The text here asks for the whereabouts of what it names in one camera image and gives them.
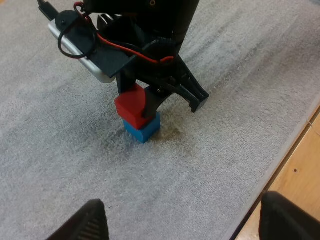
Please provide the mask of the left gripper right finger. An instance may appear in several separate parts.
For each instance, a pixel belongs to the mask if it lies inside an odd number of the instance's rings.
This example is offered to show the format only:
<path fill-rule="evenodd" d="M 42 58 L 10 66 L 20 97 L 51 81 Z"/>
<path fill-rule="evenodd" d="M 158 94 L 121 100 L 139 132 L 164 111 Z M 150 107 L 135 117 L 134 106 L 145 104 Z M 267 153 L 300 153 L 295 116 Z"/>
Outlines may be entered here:
<path fill-rule="evenodd" d="M 320 222 L 275 191 L 261 199 L 258 228 L 261 240 L 318 240 Z"/>

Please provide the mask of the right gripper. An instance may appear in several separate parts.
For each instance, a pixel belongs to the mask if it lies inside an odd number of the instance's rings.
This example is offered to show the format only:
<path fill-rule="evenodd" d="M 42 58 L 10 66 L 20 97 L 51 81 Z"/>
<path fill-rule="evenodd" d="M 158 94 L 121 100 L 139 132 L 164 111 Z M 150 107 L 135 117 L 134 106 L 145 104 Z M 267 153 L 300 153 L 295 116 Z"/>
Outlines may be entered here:
<path fill-rule="evenodd" d="M 115 68 L 118 92 L 145 94 L 143 118 L 153 117 L 172 95 L 195 113 L 208 100 L 179 55 L 198 7 L 196 0 L 86 0 L 83 19 L 100 48 L 121 51 Z"/>

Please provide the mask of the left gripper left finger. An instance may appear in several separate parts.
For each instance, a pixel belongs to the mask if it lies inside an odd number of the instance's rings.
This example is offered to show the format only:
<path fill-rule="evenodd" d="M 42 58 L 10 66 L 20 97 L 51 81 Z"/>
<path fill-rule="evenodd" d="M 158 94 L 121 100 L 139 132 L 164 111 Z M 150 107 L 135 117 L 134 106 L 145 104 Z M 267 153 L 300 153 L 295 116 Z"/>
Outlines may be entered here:
<path fill-rule="evenodd" d="M 108 240 L 109 228 L 105 205 L 91 199 L 68 219 L 49 240 Z"/>

